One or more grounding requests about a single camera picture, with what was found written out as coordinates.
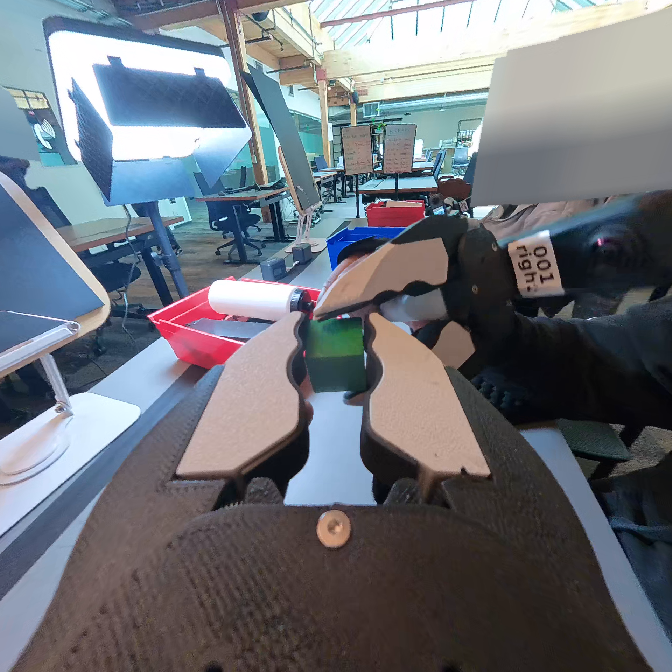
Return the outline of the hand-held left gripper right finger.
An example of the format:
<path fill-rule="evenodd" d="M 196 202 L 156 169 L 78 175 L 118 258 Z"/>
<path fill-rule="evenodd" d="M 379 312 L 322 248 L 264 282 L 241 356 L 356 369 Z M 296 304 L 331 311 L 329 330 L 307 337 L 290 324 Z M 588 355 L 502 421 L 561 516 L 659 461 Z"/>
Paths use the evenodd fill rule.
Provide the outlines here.
<path fill-rule="evenodd" d="M 489 480 L 487 459 L 440 359 L 382 315 L 367 316 L 364 340 L 360 455 L 375 480 L 391 488 L 411 478 L 424 500 L 452 477 Z"/>

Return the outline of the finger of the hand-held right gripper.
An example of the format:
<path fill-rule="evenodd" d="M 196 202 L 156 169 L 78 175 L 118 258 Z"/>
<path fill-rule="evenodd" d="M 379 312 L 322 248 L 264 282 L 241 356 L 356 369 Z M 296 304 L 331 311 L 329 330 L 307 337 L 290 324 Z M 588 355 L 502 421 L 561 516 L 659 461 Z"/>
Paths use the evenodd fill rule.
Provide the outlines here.
<path fill-rule="evenodd" d="M 398 321 L 447 319 L 440 288 L 448 281 L 450 256 L 451 242 L 444 238 L 387 242 L 318 298 L 314 319 L 375 312 Z"/>
<path fill-rule="evenodd" d="M 420 328 L 420 342 L 446 367 L 459 369 L 475 354 L 470 333 L 455 321 L 432 321 Z"/>

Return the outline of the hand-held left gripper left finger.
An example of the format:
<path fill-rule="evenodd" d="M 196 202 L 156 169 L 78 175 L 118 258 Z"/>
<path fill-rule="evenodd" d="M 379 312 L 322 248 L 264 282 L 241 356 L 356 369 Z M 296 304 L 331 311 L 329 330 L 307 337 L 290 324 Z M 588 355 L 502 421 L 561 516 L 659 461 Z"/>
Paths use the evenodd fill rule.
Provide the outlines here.
<path fill-rule="evenodd" d="M 226 361 L 176 467 L 184 481 L 288 483 L 309 454 L 302 329 L 307 316 L 285 315 Z"/>

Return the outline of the dark metal plate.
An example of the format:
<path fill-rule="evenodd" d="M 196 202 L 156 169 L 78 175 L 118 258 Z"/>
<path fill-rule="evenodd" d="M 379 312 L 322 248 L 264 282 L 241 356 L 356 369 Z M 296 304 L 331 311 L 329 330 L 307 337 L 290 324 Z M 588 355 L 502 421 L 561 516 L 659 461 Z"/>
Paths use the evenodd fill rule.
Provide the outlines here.
<path fill-rule="evenodd" d="M 246 342 L 273 326 L 272 321 L 238 321 L 201 318 L 186 326 L 195 331 L 222 337 L 229 340 Z"/>

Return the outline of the red plastic bin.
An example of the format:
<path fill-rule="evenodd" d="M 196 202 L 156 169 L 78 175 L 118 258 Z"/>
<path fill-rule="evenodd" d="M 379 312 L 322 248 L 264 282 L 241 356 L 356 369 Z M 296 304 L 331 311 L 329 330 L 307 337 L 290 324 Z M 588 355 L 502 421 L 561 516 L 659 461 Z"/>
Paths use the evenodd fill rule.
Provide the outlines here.
<path fill-rule="evenodd" d="M 422 199 L 379 199 L 365 207 L 367 225 L 371 228 L 406 228 L 425 217 Z"/>
<path fill-rule="evenodd" d="M 242 349 L 245 351 L 245 356 L 258 358 L 267 356 L 288 363 L 301 349 L 300 332 L 307 326 L 312 313 L 290 313 L 246 342 L 225 339 L 188 328 L 186 326 L 188 323 L 201 318 L 252 321 L 245 317 L 216 313 L 208 303 L 209 287 L 150 315 L 150 321 L 168 341 L 180 360 L 210 369 L 215 365 L 223 365 L 230 359 L 236 363 L 241 362 L 243 357 L 237 352 Z M 319 290 L 307 286 L 298 287 L 308 290 L 317 303 Z"/>

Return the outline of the small green block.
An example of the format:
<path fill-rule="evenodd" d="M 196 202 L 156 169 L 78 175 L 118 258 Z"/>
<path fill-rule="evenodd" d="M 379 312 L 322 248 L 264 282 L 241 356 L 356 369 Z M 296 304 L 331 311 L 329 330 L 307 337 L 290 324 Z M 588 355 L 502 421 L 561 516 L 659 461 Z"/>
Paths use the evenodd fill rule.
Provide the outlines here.
<path fill-rule="evenodd" d="M 364 328 L 360 317 L 310 320 L 304 347 L 314 392 L 356 394 L 366 390 Z"/>

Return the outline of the black hand-held device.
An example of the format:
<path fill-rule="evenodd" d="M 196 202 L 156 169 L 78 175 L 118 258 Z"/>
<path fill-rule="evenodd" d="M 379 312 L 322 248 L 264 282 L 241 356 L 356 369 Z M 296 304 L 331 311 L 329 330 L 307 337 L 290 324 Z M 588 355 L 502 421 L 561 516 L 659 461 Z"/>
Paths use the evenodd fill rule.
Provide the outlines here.
<path fill-rule="evenodd" d="M 444 197 L 440 192 L 436 191 L 428 196 L 427 206 L 425 208 L 425 215 L 446 215 L 452 217 L 473 217 L 472 209 L 470 207 L 470 198 L 457 199 L 456 197 Z"/>

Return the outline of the person's right hand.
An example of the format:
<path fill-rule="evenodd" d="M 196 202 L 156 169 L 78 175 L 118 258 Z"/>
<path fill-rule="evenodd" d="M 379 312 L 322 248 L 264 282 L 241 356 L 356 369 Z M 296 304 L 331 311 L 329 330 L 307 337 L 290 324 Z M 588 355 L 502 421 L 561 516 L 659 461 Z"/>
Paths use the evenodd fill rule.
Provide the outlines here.
<path fill-rule="evenodd" d="M 319 298 L 322 298 L 328 292 L 331 286 L 337 281 L 337 279 L 341 275 L 345 274 L 352 267 L 356 266 L 357 264 L 367 259 L 371 255 L 372 255 L 371 252 L 364 253 L 360 251 L 346 257 L 343 261 L 341 261 L 324 282 Z"/>

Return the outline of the blue plastic bin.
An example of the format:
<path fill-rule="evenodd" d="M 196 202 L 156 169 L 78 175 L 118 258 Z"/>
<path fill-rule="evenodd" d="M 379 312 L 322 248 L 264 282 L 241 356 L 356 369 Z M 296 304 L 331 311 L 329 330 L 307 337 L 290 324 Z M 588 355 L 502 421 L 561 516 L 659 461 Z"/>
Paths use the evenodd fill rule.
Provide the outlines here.
<path fill-rule="evenodd" d="M 407 227 L 399 226 L 356 226 L 344 228 L 327 239 L 327 253 L 331 269 L 350 256 L 371 253 L 387 242 L 397 238 Z"/>

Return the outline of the wooden board stand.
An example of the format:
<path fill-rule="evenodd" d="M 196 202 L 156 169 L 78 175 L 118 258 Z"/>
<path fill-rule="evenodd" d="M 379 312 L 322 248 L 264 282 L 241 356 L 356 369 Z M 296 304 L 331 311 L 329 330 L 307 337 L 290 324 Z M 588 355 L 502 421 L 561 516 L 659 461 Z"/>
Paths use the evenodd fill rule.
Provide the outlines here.
<path fill-rule="evenodd" d="M 313 204 L 308 203 L 307 190 L 302 187 L 300 182 L 297 182 L 293 179 L 281 146 L 278 147 L 278 156 L 282 169 L 285 173 L 290 196 L 292 197 L 295 208 L 298 212 L 296 239 L 293 240 L 290 245 L 285 247 L 282 251 L 284 253 L 293 253 L 294 250 L 302 244 L 307 244 L 310 246 L 310 249 L 313 253 L 320 253 L 327 246 L 326 239 L 312 238 L 310 230 L 313 216 L 317 210 L 323 207 L 323 202 L 320 199 L 315 201 Z"/>

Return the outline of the white bottle black cap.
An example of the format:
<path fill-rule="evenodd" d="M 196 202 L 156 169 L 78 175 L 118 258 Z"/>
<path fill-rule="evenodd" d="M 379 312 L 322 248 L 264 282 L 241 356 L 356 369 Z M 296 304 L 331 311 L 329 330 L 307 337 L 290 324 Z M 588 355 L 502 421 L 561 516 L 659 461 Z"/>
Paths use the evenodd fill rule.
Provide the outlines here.
<path fill-rule="evenodd" d="M 275 323 L 290 313 L 312 313 L 316 301 L 308 290 L 285 283 L 217 280 L 208 303 L 220 315 Z"/>

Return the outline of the rolling whiteboard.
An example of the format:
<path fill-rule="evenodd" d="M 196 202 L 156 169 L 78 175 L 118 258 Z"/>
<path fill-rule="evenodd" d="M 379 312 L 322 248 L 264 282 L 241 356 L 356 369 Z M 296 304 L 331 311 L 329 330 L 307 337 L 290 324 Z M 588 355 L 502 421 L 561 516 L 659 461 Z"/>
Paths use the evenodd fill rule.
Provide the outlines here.
<path fill-rule="evenodd" d="M 383 138 L 383 174 L 409 174 L 413 171 L 416 124 L 387 124 Z"/>
<path fill-rule="evenodd" d="M 374 171 L 372 127 L 357 124 L 341 129 L 343 168 L 347 176 L 369 174 Z"/>

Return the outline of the wooden office desk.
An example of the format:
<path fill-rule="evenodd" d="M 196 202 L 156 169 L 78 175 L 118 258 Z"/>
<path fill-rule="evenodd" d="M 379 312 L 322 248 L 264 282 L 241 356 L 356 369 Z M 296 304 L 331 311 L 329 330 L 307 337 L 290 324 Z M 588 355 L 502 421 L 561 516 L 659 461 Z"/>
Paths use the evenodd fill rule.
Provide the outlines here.
<path fill-rule="evenodd" d="M 285 231 L 284 220 L 281 212 L 281 201 L 289 197 L 289 190 L 286 186 L 269 189 L 244 189 L 242 191 L 223 192 L 221 194 L 196 197 L 196 202 L 208 203 L 214 202 L 226 204 L 236 210 L 237 214 L 243 216 L 243 228 L 254 228 L 261 232 L 261 217 L 255 219 L 256 213 L 252 209 L 268 209 L 270 223 L 273 230 L 273 238 L 266 237 L 265 240 L 274 240 L 275 242 L 289 243 L 291 238 Z"/>
<path fill-rule="evenodd" d="M 106 218 L 58 227 L 57 232 L 75 253 L 125 241 L 154 230 L 148 217 Z"/>

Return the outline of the black office chair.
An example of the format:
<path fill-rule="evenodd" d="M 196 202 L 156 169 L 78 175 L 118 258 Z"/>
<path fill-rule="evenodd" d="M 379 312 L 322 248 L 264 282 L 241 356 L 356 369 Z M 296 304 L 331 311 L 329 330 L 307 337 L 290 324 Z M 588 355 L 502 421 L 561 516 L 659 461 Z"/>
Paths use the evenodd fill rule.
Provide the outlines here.
<path fill-rule="evenodd" d="M 261 217 L 253 214 L 247 202 L 234 202 L 224 200 L 205 200 L 208 211 L 208 226 L 212 231 L 221 232 L 225 242 L 216 248 L 214 254 L 221 256 L 222 249 L 228 249 L 228 255 L 225 263 L 227 264 L 247 264 L 247 248 L 254 249 L 259 257 L 262 256 L 262 249 L 265 243 L 260 240 L 253 240 L 248 234 L 250 227 L 261 229 L 257 223 Z"/>

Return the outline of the dark green chair seat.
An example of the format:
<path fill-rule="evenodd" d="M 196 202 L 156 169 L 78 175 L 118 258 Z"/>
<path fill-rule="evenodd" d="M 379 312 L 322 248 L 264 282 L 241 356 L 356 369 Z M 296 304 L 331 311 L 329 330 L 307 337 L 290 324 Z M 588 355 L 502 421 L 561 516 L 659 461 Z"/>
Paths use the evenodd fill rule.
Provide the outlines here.
<path fill-rule="evenodd" d="M 632 458 L 620 434 L 609 424 L 557 419 L 558 430 L 574 455 L 597 462 L 626 462 Z"/>

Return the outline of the black flag panel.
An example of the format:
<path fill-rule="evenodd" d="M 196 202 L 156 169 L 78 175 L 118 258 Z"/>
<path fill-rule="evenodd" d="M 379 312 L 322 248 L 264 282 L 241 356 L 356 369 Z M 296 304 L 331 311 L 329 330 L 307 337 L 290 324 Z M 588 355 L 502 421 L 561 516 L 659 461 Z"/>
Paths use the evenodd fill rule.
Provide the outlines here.
<path fill-rule="evenodd" d="M 297 208 L 305 211 L 316 206 L 321 198 L 315 178 L 279 83 L 258 69 L 242 72 L 241 76 L 264 111 L 278 139 L 286 164 L 284 172 L 296 192 L 294 201 Z"/>

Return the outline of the black light stand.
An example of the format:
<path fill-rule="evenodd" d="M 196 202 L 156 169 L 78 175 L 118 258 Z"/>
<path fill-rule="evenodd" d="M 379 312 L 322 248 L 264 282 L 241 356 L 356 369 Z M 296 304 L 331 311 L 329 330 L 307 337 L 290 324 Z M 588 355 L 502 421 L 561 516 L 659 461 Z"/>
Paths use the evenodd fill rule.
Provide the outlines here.
<path fill-rule="evenodd" d="M 132 208 L 140 217 L 149 218 L 153 225 L 153 236 L 155 247 L 157 248 L 156 257 L 153 257 L 150 252 L 142 252 L 142 257 L 145 260 L 145 266 L 155 285 L 162 305 L 166 307 L 173 303 L 174 299 L 167 288 L 166 281 L 161 272 L 162 267 L 166 268 L 169 272 L 179 298 L 185 298 L 189 295 L 186 280 L 172 245 L 172 231 L 167 229 L 166 224 L 163 222 L 157 201 L 132 204 Z"/>

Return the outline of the studio light panel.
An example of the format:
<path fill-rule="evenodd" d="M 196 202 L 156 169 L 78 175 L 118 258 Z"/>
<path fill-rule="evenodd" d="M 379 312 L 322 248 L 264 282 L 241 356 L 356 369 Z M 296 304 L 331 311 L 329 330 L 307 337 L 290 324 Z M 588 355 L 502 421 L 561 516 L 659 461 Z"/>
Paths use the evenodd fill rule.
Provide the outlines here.
<path fill-rule="evenodd" d="M 193 196 L 252 132 L 220 47 L 61 16 L 42 22 L 67 147 L 109 206 Z"/>

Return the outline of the wall poster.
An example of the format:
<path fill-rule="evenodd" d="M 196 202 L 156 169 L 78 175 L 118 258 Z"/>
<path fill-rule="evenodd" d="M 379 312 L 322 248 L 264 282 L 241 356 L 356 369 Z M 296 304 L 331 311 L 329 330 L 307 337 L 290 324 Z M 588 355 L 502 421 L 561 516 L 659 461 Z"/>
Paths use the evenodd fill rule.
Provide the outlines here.
<path fill-rule="evenodd" d="M 76 164 L 46 95 L 39 91 L 16 89 L 13 96 L 34 133 L 41 164 L 45 167 Z"/>

